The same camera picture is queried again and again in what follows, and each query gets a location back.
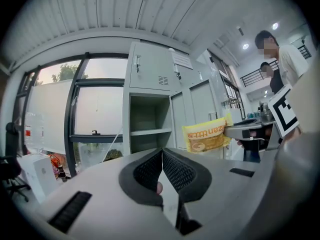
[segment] hand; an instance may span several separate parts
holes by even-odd
[[[162,186],[161,182],[158,181],[158,184],[156,185],[156,194],[160,195],[163,189],[164,186]]]
[[[265,129],[265,137],[266,137],[267,140],[270,139],[271,133],[272,133],[272,126]],[[250,131],[250,136],[251,137],[256,137],[257,136],[257,132],[255,130]],[[236,141],[237,141],[237,144],[239,146],[244,148],[244,146],[241,143],[241,140],[236,139]]]

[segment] tree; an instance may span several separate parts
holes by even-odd
[[[68,65],[68,63],[60,65],[60,73],[57,75],[53,74],[51,76],[52,81],[53,82],[60,82],[63,80],[73,79],[74,75],[77,71],[77,68],[78,68],[77,65]],[[86,78],[88,78],[88,75],[84,74],[82,76],[82,79],[86,79]]]
[[[108,154],[106,154],[106,157],[104,159],[104,162],[105,161],[109,161],[109,160],[113,160],[113,159],[116,159],[116,158],[122,158],[123,155],[122,155],[122,152],[120,150],[117,150],[117,149],[111,149]]]
[[[38,78],[35,80],[35,86],[40,86],[40,85],[42,85],[43,83],[44,83],[44,81],[39,81]]]

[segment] office chair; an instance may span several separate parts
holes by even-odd
[[[0,180],[11,184],[11,186],[6,187],[6,189],[10,191],[11,198],[14,193],[17,192],[24,197],[26,202],[28,202],[29,199],[20,191],[20,189],[26,188],[27,190],[30,190],[30,186],[28,184],[19,184],[19,182],[16,180],[21,173],[21,167],[17,161],[19,133],[12,122],[9,122],[5,129],[5,156],[0,156]]]

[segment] ceiling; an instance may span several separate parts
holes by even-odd
[[[308,34],[306,20],[290,0],[250,0],[244,10],[245,13],[239,12],[243,17],[227,26],[209,48],[213,52],[219,49],[236,66],[258,52],[255,37],[262,30],[270,31],[279,44],[291,43]],[[274,23],[278,23],[276,30],[272,29]],[[244,44],[249,44],[248,49],[242,49]]]
[[[147,35],[157,35],[189,51],[189,45],[202,31],[215,2],[29,0],[11,25],[0,53],[8,62],[18,61],[61,38],[97,30],[104,30],[104,36],[108,36],[108,31],[114,32],[115,29],[132,35],[144,32],[146,39],[149,39]]]
[[[257,89],[255,91],[249,92],[246,95],[247,95],[248,99],[252,102],[252,101],[255,101],[255,100],[262,99],[265,95],[267,97],[271,98],[274,95],[274,93],[272,92],[270,85],[267,85],[267,86],[265,86],[263,88],[260,88],[260,89]]]
[[[288,0],[29,0],[11,24],[0,57],[20,65],[63,42],[99,35],[148,40],[195,58],[221,38],[227,40],[222,50],[239,62],[256,52],[254,36],[273,22],[279,22],[276,37],[303,25],[295,10]]]

